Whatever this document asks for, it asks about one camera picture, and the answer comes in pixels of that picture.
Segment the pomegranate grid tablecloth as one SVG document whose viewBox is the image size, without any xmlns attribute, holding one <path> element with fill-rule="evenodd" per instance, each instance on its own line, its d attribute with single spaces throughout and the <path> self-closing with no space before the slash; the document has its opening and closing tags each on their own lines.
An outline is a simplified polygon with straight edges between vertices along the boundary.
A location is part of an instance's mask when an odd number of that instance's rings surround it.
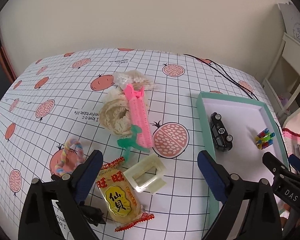
<svg viewBox="0 0 300 240">
<path fill-rule="evenodd" d="M 251 75 L 210 59 L 151 50 L 97 49 L 38 60 L 0 101 L 0 222 L 17 239 L 21 210 L 34 177 L 49 181 L 53 161 L 69 137 L 85 154 L 100 150 L 105 161 L 122 155 L 117 135 L 99 122 L 103 100 L 115 88 L 113 73 L 137 70 L 157 84 L 146 91 L 151 123 L 175 122 L 189 132 L 187 146 L 165 159 L 167 185 L 146 192 L 143 205 L 155 218 L 125 232 L 114 224 L 94 227 L 99 239 L 198 239 L 208 226 L 207 185 L 195 165 L 204 147 L 196 98 L 201 91 L 268 103 Z"/>
</svg>

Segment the black toy car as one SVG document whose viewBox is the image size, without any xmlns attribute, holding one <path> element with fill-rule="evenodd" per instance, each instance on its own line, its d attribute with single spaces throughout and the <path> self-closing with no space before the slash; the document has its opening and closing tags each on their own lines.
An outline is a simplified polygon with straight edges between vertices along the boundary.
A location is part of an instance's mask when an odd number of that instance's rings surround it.
<svg viewBox="0 0 300 240">
<path fill-rule="evenodd" d="M 230 135 L 222 122 L 222 116 L 213 112 L 210 116 L 210 131 L 213 144 L 220 151 L 229 151 L 232 149 L 233 136 Z"/>
</svg>

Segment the bag of cotton swabs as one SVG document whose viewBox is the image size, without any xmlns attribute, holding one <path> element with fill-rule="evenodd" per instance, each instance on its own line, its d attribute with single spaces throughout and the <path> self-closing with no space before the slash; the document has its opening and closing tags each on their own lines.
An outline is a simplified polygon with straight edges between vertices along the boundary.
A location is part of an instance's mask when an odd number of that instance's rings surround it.
<svg viewBox="0 0 300 240">
<path fill-rule="evenodd" d="M 157 84 L 150 80 L 137 70 L 129 70 L 127 72 L 114 72 L 114 83 L 124 90 L 128 84 L 132 85 L 135 90 L 140 90 L 142 87 L 145 90 L 153 90 L 157 88 Z"/>
</svg>

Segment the yellow rice cracker packet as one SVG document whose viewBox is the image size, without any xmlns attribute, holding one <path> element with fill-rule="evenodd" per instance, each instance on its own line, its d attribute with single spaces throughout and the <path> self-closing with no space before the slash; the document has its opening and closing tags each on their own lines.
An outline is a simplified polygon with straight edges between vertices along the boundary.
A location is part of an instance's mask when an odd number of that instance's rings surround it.
<svg viewBox="0 0 300 240">
<path fill-rule="evenodd" d="M 116 223 L 116 232 L 125 231 L 138 223 L 152 220 L 155 216 L 144 210 L 120 165 L 125 162 L 119 157 L 103 164 L 96 178 L 96 185 L 106 202 L 108 212 Z"/>
</svg>

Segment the white wooden shelf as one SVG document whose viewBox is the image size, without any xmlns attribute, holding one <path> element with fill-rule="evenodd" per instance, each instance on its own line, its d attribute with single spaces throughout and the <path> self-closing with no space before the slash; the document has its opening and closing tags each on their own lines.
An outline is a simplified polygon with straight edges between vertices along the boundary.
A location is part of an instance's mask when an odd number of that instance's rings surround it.
<svg viewBox="0 0 300 240">
<path fill-rule="evenodd" d="M 280 124 L 300 109 L 300 12 L 279 3 L 285 30 L 281 44 L 262 86 Z"/>
</svg>

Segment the colourful building block toy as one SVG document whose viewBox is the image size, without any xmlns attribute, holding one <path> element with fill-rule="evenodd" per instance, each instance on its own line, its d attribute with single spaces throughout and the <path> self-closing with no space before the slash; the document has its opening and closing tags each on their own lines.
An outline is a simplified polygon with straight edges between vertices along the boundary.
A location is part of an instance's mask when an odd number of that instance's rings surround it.
<svg viewBox="0 0 300 240">
<path fill-rule="evenodd" d="M 265 128 L 255 137 L 255 144 L 259 150 L 265 149 L 273 144 L 274 137 L 275 133 L 270 133 L 269 129 Z"/>
</svg>

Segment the cream plastic hair claw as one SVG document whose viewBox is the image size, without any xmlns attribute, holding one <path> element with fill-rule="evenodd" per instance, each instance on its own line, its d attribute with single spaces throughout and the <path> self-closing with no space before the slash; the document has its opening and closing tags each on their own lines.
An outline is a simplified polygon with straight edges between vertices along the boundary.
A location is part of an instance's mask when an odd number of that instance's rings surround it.
<svg viewBox="0 0 300 240">
<path fill-rule="evenodd" d="M 123 174 L 136 192 L 148 191 L 156 194 L 166 185 L 166 181 L 163 180 L 165 173 L 165 165 L 153 153 L 127 169 Z"/>
</svg>

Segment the green plastic hair clip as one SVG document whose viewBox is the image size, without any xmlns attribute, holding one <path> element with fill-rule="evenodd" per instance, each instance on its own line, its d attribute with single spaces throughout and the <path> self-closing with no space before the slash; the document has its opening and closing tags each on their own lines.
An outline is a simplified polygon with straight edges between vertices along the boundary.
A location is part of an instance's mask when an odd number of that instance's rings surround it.
<svg viewBox="0 0 300 240">
<path fill-rule="evenodd" d="M 150 150 L 148 148 L 144 148 L 141 145 L 137 143 L 137 137 L 138 134 L 142 133 L 142 129 L 139 126 L 132 125 L 130 128 L 130 131 L 132 132 L 131 137 L 125 137 L 117 140 L 117 144 L 119 147 L 124 148 L 125 152 L 122 155 L 122 157 L 125 159 L 125 161 L 128 161 L 130 157 L 131 148 L 134 148 L 139 151 L 143 151 L 146 153 L 149 153 Z"/>
</svg>

